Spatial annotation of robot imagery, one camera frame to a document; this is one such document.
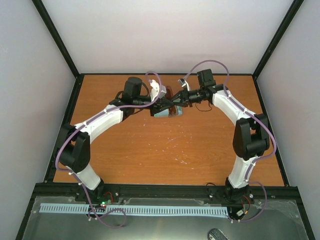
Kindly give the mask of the grey glasses case teal lining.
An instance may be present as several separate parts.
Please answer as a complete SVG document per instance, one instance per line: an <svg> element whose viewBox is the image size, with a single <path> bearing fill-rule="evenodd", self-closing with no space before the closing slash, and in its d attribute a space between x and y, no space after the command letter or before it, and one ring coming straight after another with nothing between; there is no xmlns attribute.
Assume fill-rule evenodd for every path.
<svg viewBox="0 0 320 240"><path fill-rule="evenodd" d="M155 118L177 117L183 114L182 107L175 106L173 110L165 109L154 115Z"/></svg>

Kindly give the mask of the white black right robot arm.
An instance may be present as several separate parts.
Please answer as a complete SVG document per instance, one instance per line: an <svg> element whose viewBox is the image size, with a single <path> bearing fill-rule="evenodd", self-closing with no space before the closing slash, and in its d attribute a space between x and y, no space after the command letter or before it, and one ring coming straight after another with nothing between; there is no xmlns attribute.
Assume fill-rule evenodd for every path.
<svg viewBox="0 0 320 240"><path fill-rule="evenodd" d="M236 154L233 169L226 178L224 198L234 203L249 193L249 179L259 157L270 147L268 119L264 114L256 114L245 108L234 98L226 84L217 84L212 71L197 72L199 88L192 90L187 78L179 79L182 90L171 100L181 107L208 101L220 109L233 123L232 147Z"/></svg>

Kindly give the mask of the brown sunglasses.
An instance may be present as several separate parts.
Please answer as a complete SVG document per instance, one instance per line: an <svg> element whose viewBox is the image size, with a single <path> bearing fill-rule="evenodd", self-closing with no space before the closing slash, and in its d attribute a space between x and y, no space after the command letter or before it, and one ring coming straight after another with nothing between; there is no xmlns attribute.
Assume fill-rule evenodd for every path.
<svg viewBox="0 0 320 240"><path fill-rule="evenodd" d="M166 89L165 98L172 102L172 100L171 100L171 98L173 97L172 88L169 85L166 85L165 89ZM175 117L178 114L179 114L179 111L178 111L178 107L176 105L173 105L168 109L168 117Z"/></svg>

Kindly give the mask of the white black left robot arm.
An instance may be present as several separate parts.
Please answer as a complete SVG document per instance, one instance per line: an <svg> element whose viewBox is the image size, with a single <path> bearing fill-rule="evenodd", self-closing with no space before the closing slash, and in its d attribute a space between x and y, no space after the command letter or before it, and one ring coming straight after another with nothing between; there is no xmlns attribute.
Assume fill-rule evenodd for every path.
<svg viewBox="0 0 320 240"><path fill-rule="evenodd" d="M161 80L148 82L146 87L140 78L129 77L123 90L103 110L83 122L65 124L60 129L55 167L73 175L92 201L99 201L104 195L104 181L90 164L93 141L133 115L136 109L148 109L151 115L155 115L175 105L174 101L165 97L167 89ZM143 87L146 87L146 95L141 94Z"/></svg>

